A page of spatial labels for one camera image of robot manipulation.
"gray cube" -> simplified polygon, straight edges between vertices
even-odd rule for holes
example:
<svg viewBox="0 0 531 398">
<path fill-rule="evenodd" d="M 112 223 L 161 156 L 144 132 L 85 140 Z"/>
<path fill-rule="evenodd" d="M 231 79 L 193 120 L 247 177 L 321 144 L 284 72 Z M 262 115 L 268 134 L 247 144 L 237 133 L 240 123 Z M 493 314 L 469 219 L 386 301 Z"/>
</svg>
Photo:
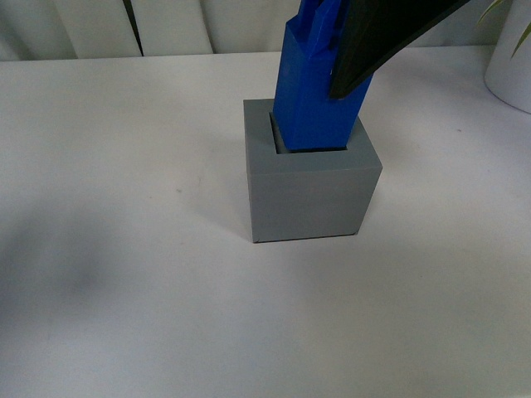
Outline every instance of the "gray cube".
<svg viewBox="0 0 531 398">
<path fill-rule="evenodd" d="M 291 153 L 272 99 L 244 101 L 253 242 L 355 235 L 382 164 L 358 119 L 347 147 Z"/>
</svg>

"green leaf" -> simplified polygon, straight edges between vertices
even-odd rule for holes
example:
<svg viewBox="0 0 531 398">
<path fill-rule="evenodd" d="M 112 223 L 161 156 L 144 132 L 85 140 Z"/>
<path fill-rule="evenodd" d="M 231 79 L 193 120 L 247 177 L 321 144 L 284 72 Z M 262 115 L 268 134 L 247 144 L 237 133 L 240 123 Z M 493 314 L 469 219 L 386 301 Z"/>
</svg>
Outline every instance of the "green leaf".
<svg viewBox="0 0 531 398">
<path fill-rule="evenodd" d="M 528 24 L 528 27 L 525 28 L 524 33 L 522 33 L 522 36 L 520 37 L 520 40 L 518 40 L 518 44 L 514 48 L 513 55 L 511 56 L 511 58 L 514 56 L 514 54 L 516 54 L 516 51 L 518 51 L 520 46 L 522 46 L 522 43 L 524 42 L 525 39 L 528 38 L 530 33 L 531 33 L 531 22 Z"/>
<path fill-rule="evenodd" d="M 485 17 L 487 16 L 487 14 L 489 14 L 492 10 L 494 10 L 496 7 L 498 7 L 502 2 L 504 2 L 505 0 L 494 0 L 488 7 L 487 9 L 485 10 L 485 12 L 483 12 L 483 14 L 481 14 L 481 17 L 480 17 L 480 20 L 478 21 L 478 25 L 481 24 L 481 22 L 485 19 Z"/>
</svg>

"white table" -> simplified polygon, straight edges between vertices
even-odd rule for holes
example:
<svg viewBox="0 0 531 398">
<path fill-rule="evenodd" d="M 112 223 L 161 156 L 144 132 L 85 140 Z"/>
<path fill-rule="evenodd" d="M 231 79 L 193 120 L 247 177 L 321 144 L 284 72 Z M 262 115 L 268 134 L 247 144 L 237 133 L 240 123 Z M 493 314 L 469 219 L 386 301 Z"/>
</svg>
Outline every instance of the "white table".
<svg viewBox="0 0 531 398">
<path fill-rule="evenodd" d="M 359 235 L 261 245 L 279 54 L 0 63 L 0 396 L 531 395 L 531 115 L 490 50 L 389 61 Z"/>
</svg>

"white pot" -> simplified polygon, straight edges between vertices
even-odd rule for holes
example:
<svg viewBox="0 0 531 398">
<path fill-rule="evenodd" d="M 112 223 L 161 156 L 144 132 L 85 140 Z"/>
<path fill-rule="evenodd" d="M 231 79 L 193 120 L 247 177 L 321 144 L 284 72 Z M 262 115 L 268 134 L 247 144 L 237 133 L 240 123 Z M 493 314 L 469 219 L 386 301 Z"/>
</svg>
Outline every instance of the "white pot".
<svg viewBox="0 0 531 398">
<path fill-rule="evenodd" d="M 487 68 L 485 83 L 507 104 L 531 113 L 531 36 L 513 56 L 529 22 L 531 1 L 514 0 Z"/>
</svg>

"blue peg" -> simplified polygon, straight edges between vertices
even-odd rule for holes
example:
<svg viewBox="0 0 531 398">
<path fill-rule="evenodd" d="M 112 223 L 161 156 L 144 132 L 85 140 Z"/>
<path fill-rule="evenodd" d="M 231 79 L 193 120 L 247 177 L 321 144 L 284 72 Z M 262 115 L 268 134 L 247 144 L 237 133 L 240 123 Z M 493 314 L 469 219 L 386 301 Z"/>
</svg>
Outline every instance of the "blue peg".
<svg viewBox="0 0 531 398">
<path fill-rule="evenodd" d="M 330 99 L 348 0 L 303 0 L 286 23 L 273 115 L 289 150 L 345 148 L 372 76 Z"/>
</svg>

